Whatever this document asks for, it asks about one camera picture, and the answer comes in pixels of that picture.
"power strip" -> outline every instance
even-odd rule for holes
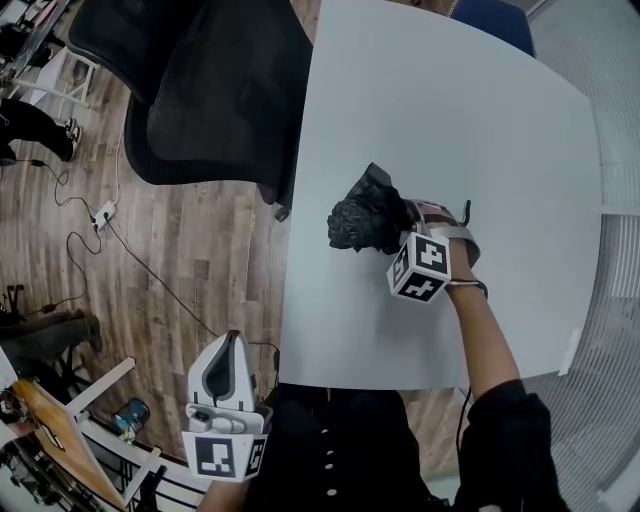
[[[95,219],[93,219],[94,231],[102,231],[107,225],[107,221],[113,219],[116,214],[116,205],[113,201],[107,201],[100,211],[96,213]]]

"black pants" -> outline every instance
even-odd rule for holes
[[[89,340],[91,317],[74,319],[71,313],[53,313],[3,327],[0,329],[0,348],[18,377],[35,377],[41,363],[53,361],[66,348]]]
[[[23,101],[6,99],[0,103],[0,147],[14,139],[39,142],[68,162],[73,145],[62,126],[39,108]]]

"white table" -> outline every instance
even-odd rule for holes
[[[453,306],[389,294],[391,258],[329,247],[326,219],[369,162],[461,214],[524,377],[558,371],[595,279],[601,186],[588,99],[543,64],[442,16],[324,0],[307,91],[282,325],[283,382],[464,384]]]

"black office chair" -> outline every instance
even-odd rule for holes
[[[290,206],[312,46],[289,0],[85,0],[69,39],[131,89],[142,179],[250,181]]]

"white cable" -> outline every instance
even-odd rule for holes
[[[122,121],[120,136],[118,137],[118,146],[116,147],[116,200],[113,202],[114,206],[118,204],[118,201],[120,201],[120,145],[122,144],[122,134],[124,133],[124,125],[126,122],[127,116],[125,114],[124,120]]]

